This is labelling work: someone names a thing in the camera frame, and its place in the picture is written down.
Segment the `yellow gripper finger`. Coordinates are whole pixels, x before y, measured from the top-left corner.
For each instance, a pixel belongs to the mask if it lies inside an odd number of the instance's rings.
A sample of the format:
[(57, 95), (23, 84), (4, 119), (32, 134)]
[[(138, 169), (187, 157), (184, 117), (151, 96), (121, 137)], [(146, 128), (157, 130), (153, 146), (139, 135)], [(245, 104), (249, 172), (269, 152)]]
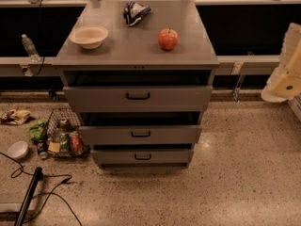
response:
[(301, 92), (301, 40), (298, 40), (291, 56), (278, 68), (279, 76), (271, 91), (274, 95), (291, 99)]

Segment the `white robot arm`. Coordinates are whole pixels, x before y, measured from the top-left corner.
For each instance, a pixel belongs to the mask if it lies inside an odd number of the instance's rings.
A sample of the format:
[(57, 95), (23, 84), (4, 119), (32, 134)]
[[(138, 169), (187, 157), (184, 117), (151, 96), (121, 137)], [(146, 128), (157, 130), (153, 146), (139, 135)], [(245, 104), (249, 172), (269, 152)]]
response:
[(291, 23), (285, 33), (279, 64), (273, 70), (261, 98), (281, 103), (301, 93), (301, 25)]

